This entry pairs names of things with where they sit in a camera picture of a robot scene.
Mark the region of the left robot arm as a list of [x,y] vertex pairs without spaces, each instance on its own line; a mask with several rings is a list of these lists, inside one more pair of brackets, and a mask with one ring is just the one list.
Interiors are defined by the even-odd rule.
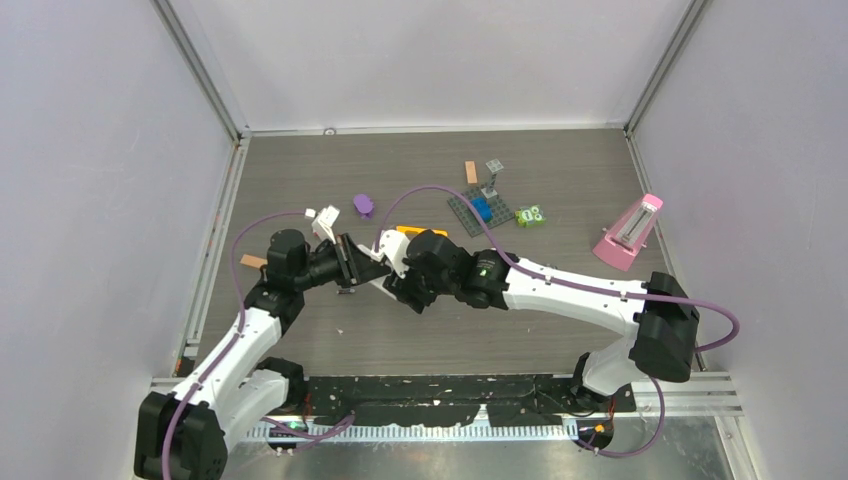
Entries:
[[274,409],[298,412],[307,398],[300,365],[267,357],[305,305],[305,291],[350,287],[391,271],[388,260],[347,234],[311,247],[298,230],[274,233],[260,280],[228,333],[170,392],[139,408],[134,473],[142,479],[219,479],[233,448]]

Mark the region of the white remote control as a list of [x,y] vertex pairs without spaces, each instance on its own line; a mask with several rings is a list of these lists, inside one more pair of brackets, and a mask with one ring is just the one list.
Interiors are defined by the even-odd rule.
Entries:
[[399,277],[396,274],[390,273],[386,276],[383,276],[383,277],[380,277],[380,278],[377,278],[377,279],[370,281],[370,284],[373,285],[378,290],[380,290],[381,292],[385,293],[386,295],[388,295],[392,298],[395,298],[396,297],[395,283],[398,279],[399,279]]

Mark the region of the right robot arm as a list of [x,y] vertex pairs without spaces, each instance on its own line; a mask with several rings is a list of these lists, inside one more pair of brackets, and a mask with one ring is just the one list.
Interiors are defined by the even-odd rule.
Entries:
[[691,376],[700,315],[667,273],[646,282],[589,277],[494,249],[469,253],[431,230],[414,237],[386,230],[377,246],[393,270],[384,289],[417,313],[445,295],[476,309],[546,312],[619,334],[574,369],[571,397],[584,410],[644,377],[684,383]]

